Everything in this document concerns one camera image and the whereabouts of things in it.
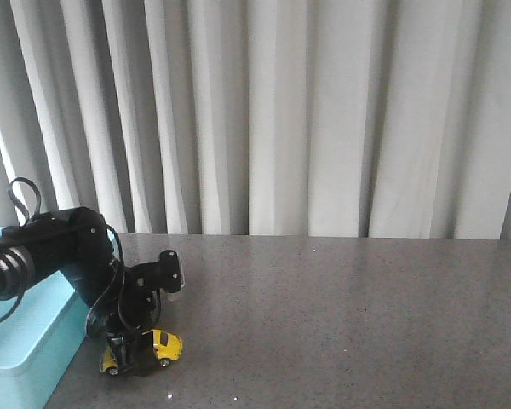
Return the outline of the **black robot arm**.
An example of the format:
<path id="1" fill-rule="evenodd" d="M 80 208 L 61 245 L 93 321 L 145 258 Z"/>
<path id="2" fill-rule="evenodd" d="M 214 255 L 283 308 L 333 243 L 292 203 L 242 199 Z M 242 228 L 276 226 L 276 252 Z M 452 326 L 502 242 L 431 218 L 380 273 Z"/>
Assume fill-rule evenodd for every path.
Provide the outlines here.
<path id="1" fill-rule="evenodd" d="M 20 302 L 33 286 L 61 272 L 89 308 L 85 332 L 106 336 L 111 375 L 141 367 L 152 347 L 147 332 L 158 320 L 166 256 L 128 267 L 104 217 L 86 207 L 33 216 L 0 235 L 0 301 Z"/>

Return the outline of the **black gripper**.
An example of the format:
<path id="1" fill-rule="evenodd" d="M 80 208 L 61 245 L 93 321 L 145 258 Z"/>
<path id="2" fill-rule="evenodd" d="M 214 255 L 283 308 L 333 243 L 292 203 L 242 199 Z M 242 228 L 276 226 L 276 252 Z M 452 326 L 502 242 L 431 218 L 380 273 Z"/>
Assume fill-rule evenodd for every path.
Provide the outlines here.
<path id="1" fill-rule="evenodd" d="M 109 266 L 111 278 L 96 298 L 85 320 L 89 337 L 106 333 L 107 372 L 127 372 L 132 368 L 130 340 L 124 335 L 152 329 L 160 315 L 161 301 L 158 288 L 151 276 L 158 270 L 156 263 L 137 264 L 131 268 L 122 263 Z M 156 365 L 153 334 L 142 334 L 136 341 L 133 367 L 137 375 L 149 376 Z"/>

